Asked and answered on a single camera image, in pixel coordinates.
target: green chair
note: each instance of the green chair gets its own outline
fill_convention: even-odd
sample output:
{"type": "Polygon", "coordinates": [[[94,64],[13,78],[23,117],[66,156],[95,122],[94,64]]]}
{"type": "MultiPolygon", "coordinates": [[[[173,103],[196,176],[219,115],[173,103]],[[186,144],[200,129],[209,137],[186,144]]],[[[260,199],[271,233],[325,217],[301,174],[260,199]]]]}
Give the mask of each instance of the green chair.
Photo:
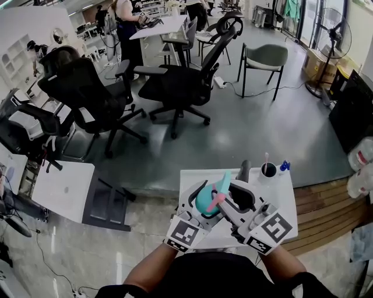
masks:
{"type": "Polygon", "coordinates": [[[271,75],[267,82],[269,84],[273,74],[279,72],[279,80],[277,81],[275,95],[273,100],[276,99],[277,91],[282,77],[282,71],[287,61],[287,48],[281,45],[266,44],[257,49],[248,48],[245,43],[242,45],[242,52],[240,57],[240,68],[238,70],[237,81],[240,80],[240,73],[242,62],[245,61],[244,65],[244,84],[242,85],[242,98],[245,94],[245,83],[246,83],[246,68],[260,69],[271,71],[271,75]]]}

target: wooden platform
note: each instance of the wooden platform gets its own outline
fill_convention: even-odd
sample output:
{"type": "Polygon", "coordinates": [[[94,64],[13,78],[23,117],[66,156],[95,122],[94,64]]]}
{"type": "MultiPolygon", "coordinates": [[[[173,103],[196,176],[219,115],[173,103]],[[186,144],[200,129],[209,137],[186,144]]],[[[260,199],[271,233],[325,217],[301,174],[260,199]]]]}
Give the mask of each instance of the wooden platform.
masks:
{"type": "Polygon", "coordinates": [[[365,220],[365,198],[352,199],[347,178],[294,189],[298,237],[284,242],[293,255],[306,253],[337,239],[365,220]]]}

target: pink object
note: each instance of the pink object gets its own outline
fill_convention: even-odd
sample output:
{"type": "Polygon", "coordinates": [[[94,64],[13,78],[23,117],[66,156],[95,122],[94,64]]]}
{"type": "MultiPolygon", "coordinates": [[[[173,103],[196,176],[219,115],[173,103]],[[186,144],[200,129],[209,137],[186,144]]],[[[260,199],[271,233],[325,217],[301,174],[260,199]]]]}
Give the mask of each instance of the pink object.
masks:
{"type": "MultiPolygon", "coordinates": [[[[215,187],[215,184],[212,186],[212,189],[213,190],[216,190],[216,187],[215,187]]],[[[217,193],[215,198],[212,200],[211,204],[208,206],[207,208],[207,212],[211,212],[212,209],[215,208],[216,205],[218,205],[218,203],[222,203],[224,202],[224,200],[226,199],[226,194],[224,193],[217,193]]]]}
{"type": "Polygon", "coordinates": [[[268,152],[266,152],[266,154],[265,154],[265,157],[266,157],[266,164],[265,164],[265,166],[264,166],[264,176],[266,175],[266,172],[267,172],[267,164],[268,164],[268,159],[269,159],[269,154],[268,154],[268,152]]]}

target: teal object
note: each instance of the teal object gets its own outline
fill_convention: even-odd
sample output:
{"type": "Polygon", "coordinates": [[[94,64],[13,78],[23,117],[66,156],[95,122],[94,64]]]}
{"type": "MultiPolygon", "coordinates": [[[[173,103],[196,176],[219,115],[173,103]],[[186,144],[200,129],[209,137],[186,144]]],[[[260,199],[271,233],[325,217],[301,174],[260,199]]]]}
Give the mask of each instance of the teal object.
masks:
{"type": "MultiPolygon", "coordinates": [[[[229,190],[229,185],[231,184],[231,172],[227,171],[224,174],[224,177],[222,180],[214,183],[216,191],[218,193],[224,193],[227,194],[229,190]]],[[[211,212],[207,212],[207,208],[211,204],[213,198],[211,195],[211,192],[213,190],[212,188],[213,184],[206,185],[197,195],[196,198],[196,208],[197,210],[204,215],[214,215],[219,212],[219,209],[215,206],[214,209],[211,210],[211,212]]]]}

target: cardboard box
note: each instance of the cardboard box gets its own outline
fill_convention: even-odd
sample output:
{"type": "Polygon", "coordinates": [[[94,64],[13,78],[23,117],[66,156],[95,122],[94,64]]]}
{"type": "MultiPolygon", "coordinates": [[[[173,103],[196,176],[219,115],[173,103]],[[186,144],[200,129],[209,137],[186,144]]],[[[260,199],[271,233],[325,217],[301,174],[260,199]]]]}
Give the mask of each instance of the cardboard box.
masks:
{"type": "MultiPolygon", "coordinates": [[[[321,77],[327,57],[315,49],[308,49],[302,70],[306,73],[311,81],[317,81],[321,77]]],[[[333,83],[337,72],[337,60],[331,59],[322,79],[325,83],[333,83]]]]}

